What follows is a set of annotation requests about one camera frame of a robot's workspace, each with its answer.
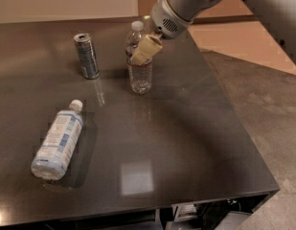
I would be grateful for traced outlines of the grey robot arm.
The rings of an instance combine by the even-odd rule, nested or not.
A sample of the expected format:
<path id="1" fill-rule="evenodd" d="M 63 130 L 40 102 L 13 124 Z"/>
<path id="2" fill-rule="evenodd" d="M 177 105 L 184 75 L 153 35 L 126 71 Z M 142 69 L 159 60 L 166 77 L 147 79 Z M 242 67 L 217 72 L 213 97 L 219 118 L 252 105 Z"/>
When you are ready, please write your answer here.
<path id="1" fill-rule="evenodd" d="M 296 0 L 138 0 L 148 28 L 174 39 L 200 21 L 257 20 L 296 65 Z"/>

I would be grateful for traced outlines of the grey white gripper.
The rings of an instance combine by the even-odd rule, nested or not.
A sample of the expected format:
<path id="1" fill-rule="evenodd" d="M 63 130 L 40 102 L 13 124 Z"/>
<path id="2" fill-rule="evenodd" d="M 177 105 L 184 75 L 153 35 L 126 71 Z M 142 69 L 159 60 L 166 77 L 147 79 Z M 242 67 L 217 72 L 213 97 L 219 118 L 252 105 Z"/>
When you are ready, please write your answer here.
<path id="1" fill-rule="evenodd" d="M 146 34 L 132 53 L 130 60 L 144 64 L 162 48 L 161 37 L 174 39 L 187 30 L 192 20 L 187 16 L 188 0 L 157 0 L 150 12 L 150 27 L 156 34 Z"/>

